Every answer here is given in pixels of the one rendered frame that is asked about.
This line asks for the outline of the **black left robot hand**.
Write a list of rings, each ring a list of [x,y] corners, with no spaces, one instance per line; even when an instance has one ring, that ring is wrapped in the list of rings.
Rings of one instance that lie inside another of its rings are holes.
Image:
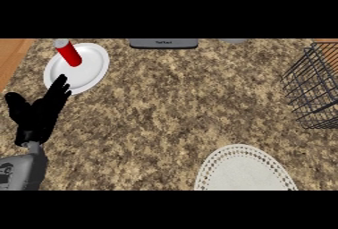
[[[61,74],[42,98],[33,104],[17,92],[5,95],[9,117],[18,124],[15,144],[23,147],[31,141],[45,144],[52,135],[56,119],[71,95],[68,77]]]

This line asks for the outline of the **white lace placemat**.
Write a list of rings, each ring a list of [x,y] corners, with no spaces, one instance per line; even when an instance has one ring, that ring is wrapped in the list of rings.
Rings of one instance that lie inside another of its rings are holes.
[[[232,144],[207,157],[195,178],[197,191],[297,191],[276,159],[259,148]]]

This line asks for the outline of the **white round plate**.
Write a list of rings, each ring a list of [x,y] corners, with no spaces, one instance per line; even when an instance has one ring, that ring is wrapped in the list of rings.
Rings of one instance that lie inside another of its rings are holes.
[[[68,77],[71,94],[87,91],[104,79],[110,66],[107,50],[95,43],[74,45],[82,56],[82,65],[71,67],[61,54],[56,54],[45,67],[45,86],[51,88],[58,76]]]

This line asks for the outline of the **red can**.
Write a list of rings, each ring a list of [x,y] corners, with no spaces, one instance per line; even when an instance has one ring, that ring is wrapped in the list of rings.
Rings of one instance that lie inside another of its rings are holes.
[[[55,48],[62,55],[65,61],[68,62],[70,66],[77,67],[82,64],[82,56],[70,40],[67,38],[58,38],[55,40]]]

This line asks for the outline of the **dark grey flat appliance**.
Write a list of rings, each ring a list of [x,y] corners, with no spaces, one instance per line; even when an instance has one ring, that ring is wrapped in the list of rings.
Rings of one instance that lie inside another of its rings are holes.
[[[198,47],[197,38],[130,38],[130,46],[139,49],[192,49]]]

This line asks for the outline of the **grey round object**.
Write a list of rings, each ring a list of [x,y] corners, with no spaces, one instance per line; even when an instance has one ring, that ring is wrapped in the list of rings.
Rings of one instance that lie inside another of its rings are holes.
[[[220,40],[231,44],[240,44],[247,41],[247,38],[220,38]]]

